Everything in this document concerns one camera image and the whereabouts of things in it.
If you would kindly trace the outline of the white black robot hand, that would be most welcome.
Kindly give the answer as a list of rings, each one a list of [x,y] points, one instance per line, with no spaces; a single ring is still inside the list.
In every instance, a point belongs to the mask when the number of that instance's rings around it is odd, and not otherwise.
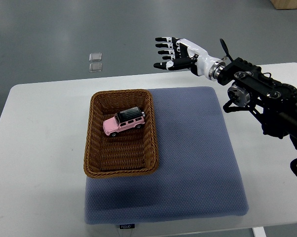
[[[219,67],[225,67],[225,62],[222,59],[210,56],[205,49],[187,39],[157,37],[155,38],[155,41],[164,42],[157,43],[155,45],[157,48],[168,48],[157,52],[160,55],[165,55],[162,56],[162,59],[168,61],[154,63],[154,68],[178,71],[192,67],[191,72],[196,76],[205,76],[207,79],[216,79],[217,76],[215,76],[215,71],[217,71]]]

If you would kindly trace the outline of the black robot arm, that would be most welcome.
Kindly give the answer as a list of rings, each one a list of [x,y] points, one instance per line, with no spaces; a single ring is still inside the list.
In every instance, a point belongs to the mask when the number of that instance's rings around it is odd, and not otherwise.
[[[261,124],[264,135],[282,139],[289,136],[297,150],[297,89],[263,73],[261,67],[242,58],[233,59],[226,43],[220,40],[225,57],[212,57],[202,47],[187,39],[158,37],[156,47],[163,62],[154,67],[168,71],[190,70],[228,89],[226,113],[249,111]]]

